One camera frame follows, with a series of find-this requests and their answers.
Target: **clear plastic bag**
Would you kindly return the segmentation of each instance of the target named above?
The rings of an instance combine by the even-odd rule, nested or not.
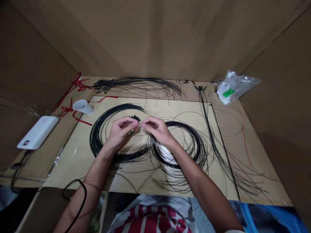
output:
[[[261,80],[258,78],[236,75],[234,71],[228,70],[226,78],[218,85],[217,94],[220,100],[227,105],[259,83]]]

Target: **red ribbon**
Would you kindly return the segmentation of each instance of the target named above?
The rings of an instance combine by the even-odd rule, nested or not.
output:
[[[100,103],[103,99],[105,99],[105,98],[107,98],[107,97],[109,97],[109,98],[118,98],[118,97],[116,97],[116,96],[106,96],[106,97],[104,97],[104,98],[102,98],[100,101],[88,101],[88,102],[95,102],[95,103]],[[73,112],[73,109],[72,109],[72,98],[71,98],[71,101],[70,101],[70,107],[69,108],[67,108],[67,107],[65,107],[65,106],[62,106],[61,107],[61,109],[63,110],[60,114],[58,114],[60,117],[63,117],[63,116],[65,116],[68,112]],[[85,124],[87,124],[87,125],[90,125],[90,126],[92,126],[92,124],[90,124],[90,123],[87,123],[87,122],[85,122],[85,121],[82,121],[82,120],[80,120],[79,118],[76,118],[75,117],[75,113],[77,112],[77,110],[72,114],[72,116],[73,116],[73,118],[74,119],[76,119],[77,121],[80,121],[80,122],[82,122],[82,123],[85,123]]]
[[[106,96],[106,97],[102,98],[100,101],[95,102],[95,101],[90,100],[89,102],[100,103],[103,99],[105,99],[105,98],[107,98],[107,97],[109,97],[109,98],[118,98],[118,97],[116,97],[116,96]]]
[[[65,116],[68,112],[73,112],[74,110],[72,109],[72,98],[71,98],[71,101],[70,101],[70,108],[62,106],[61,109],[63,111],[60,114],[58,114],[60,117]]]
[[[74,117],[74,119],[76,119],[77,121],[80,121],[80,122],[82,122],[82,123],[85,123],[85,124],[87,124],[87,125],[92,126],[92,124],[87,123],[87,122],[85,122],[85,121],[81,121],[79,118],[76,118],[76,117],[75,117],[75,113],[76,113],[76,112],[77,112],[77,110],[75,110],[75,112],[72,114],[72,116]]]
[[[82,81],[85,81],[85,80],[89,80],[89,79],[82,79],[82,80],[79,80],[81,78],[81,72],[79,72],[79,76],[78,78],[76,79],[76,81],[72,82],[71,83],[71,86],[69,87],[68,91],[65,93],[65,95],[63,96],[63,98],[60,100],[60,102],[58,103],[58,105],[56,106],[56,108],[54,109],[53,112],[56,111],[56,109],[62,104],[62,102],[64,101],[64,99],[66,98],[66,96],[72,92],[77,86],[79,87],[79,92],[80,91],[84,91],[86,88],[88,89],[91,89],[90,87],[88,86],[85,86],[82,84]]]

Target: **blue object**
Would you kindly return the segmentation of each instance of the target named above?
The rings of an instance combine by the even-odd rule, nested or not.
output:
[[[305,227],[303,222],[294,214],[284,210],[278,206],[269,205],[257,205],[261,209],[270,212],[280,224],[285,226],[290,233],[308,233],[308,229]],[[248,205],[241,203],[241,210],[243,212],[247,226],[244,227],[246,233],[258,233],[257,228],[254,224],[252,215],[250,214]]]

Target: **white paper cup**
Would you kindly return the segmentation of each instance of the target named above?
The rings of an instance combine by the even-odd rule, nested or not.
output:
[[[86,100],[78,100],[72,108],[86,115],[91,115],[94,112],[94,108]]]

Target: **black wire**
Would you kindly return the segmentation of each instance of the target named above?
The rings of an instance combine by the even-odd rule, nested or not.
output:
[[[42,190],[47,189],[47,188],[48,187],[42,188],[42,189],[38,190],[36,193],[41,192]]]
[[[64,194],[64,192],[65,192],[65,190],[66,190],[72,183],[77,182],[77,181],[80,183],[80,185],[81,185],[81,186],[83,187],[83,189],[84,189],[84,198],[83,198],[83,202],[82,202],[82,204],[81,204],[81,207],[80,207],[80,209],[79,209],[77,215],[75,216],[75,218],[73,219],[72,223],[70,224],[70,226],[68,227],[68,229],[65,231],[65,233],[67,233],[67,232],[70,231],[70,229],[71,229],[72,226],[74,225],[75,221],[78,219],[78,217],[79,217],[79,215],[80,215],[80,213],[81,213],[81,211],[82,211],[82,209],[83,209],[84,203],[85,203],[85,201],[86,201],[87,190],[86,190],[86,187],[85,187],[85,185],[83,184],[83,182],[82,182],[81,180],[79,180],[79,179],[76,179],[76,180],[73,180],[72,182],[70,182],[70,183],[63,189],[63,191],[62,191],[62,196],[63,196],[63,198],[65,198],[66,200],[70,201],[70,198],[66,197],[65,194]]]
[[[25,159],[25,158],[27,157],[27,155],[29,155],[31,152],[32,152],[32,150],[27,150],[27,151],[25,151],[25,153],[24,153],[24,155],[23,155],[23,158],[20,160],[20,162],[14,163],[14,165],[11,166],[11,169],[15,169],[15,172],[14,172],[14,174],[13,174],[10,187],[11,187],[12,192],[14,192],[14,193],[16,193],[16,194],[20,194],[20,191],[18,191],[17,189],[14,188],[14,183],[15,183],[15,178],[16,178],[17,172],[18,172],[18,170],[20,169],[20,167],[22,166],[22,162],[24,161],[24,159]]]
[[[96,157],[98,153],[100,152],[101,148],[103,147],[102,142],[102,132],[103,129],[106,126],[106,133],[107,133],[107,124],[111,120],[111,118],[116,115],[117,113],[128,110],[128,109],[134,109],[141,111],[143,113],[148,114],[142,107],[128,103],[128,104],[121,104],[118,106],[115,106],[107,111],[105,111],[94,123],[91,133],[90,133],[90,147],[93,155]],[[115,154],[115,156],[112,159],[112,163],[110,166],[110,169],[112,170],[118,170],[119,164],[122,163],[130,163],[130,162],[137,162],[142,161],[142,156],[146,155],[148,152],[148,147],[143,146],[136,150],[133,153],[118,153]]]
[[[165,98],[175,98],[176,95],[182,94],[186,96],[180,88],[179,81],[174,82],[159,78],[114,78],[112,80],[99,80],[91,87],[95,90],[102,90],[105,94],[107,91],[126,91],[128,93],[136,94],[144,98],[159,98],[158,91],[164,92]]]
[[[173,130],[175,128],[179,129],[182,136],[184,137],[184,143],[182,147],[185,147],[185,151],[189,154],[189,156],[198,164],[198,166],[205,172],[208,173],[208,168],[210,163],[208,163],[208,148],[207,141],[204,135],[196,130],[195,128],[187,125],[184,122],[176,121],[174,118],[173,121],[166,120],[166,126],[169,130]],[[185,139],[185,134],[188,134],[190,137],[190,141],[187,142]],[[185,187],[188,185],[188,181],[183,174],[181,167],[177,163],[172,163],[172,161],[176,162],[174,158],[171,156],[167,156],[167,154],[161,148],[161,145],[158,140],[152,134],[149,134],[145,144],[150,149],[150,153],[157,159],[160,164],[161,170],[166,174],[166,180],[160,180],[163,182],[163,185],[169,185],[173,191],[179,193],[188,193],[191,191],[190,187]],[[173,177],[176,180],[170,181],[169,177]]]
[[[263,194],[271,203],[272,201],[266,196],[265,193],[268,193],[266,190],[262,189],[261,187],[258,186],[258,184],[260,183],[256,183],[254,182],[251,177],[249,175],[256,175],[256,176],[262,176],[268,179],[271,179],[269,177],[266,177],[264,174],[260,174],[257,171],[251,169],[250,167],[248,167],[247,165],[243,164],[241,161],[239,161],[236,157],[234,157],[232,155],[232,153],[230,153],[224,146],[224,142],[220,142],[214,134],[213,128],[210,125],[210,122],[208,120],[208,109],[205,108],[205,103],[206,101],[206,95],[204,93],[205,88],[203,88],[202,86],[197,87],[195,85],[195,83],[193,82],[194,87],[197,89],[198,94],[199,94],[199,99],[200,102],[202,104],[202,112],[204,114],[205,117],[205,121],[206,121],[206,125],[208,128],[208,132],[209,132],[209,138],[211,141],[211,145],[212,145],[212,149],[213,149],[213,156],[216,157],[218,164],[221,166],[224,174],[227,175],[227,177],[229,177],[229,180],[234,184],[235,189],[236,189],[236,193],[238,195],[238,199],[240,201],[240,194],[238,191],[238,188],[240,188],[241,190],[243,190],[255,203],[256,201],[251,197],[252,196],[259,196],[259,194]],[[225,161],[217,146],[216,146],[216,142],[218,142],[222,148],[224,148],[226,156],[227,156],[227,161]],[[233,165],[230,164],[230,160],[229,157],[232,159],[232,161],[238,166],[235,167]],[[252,173],[249,172],[245,172],[243,170],[243,168],[241,167],[241,165],[243,165],[244,167],[248,168],[249,170],[252,171]]]

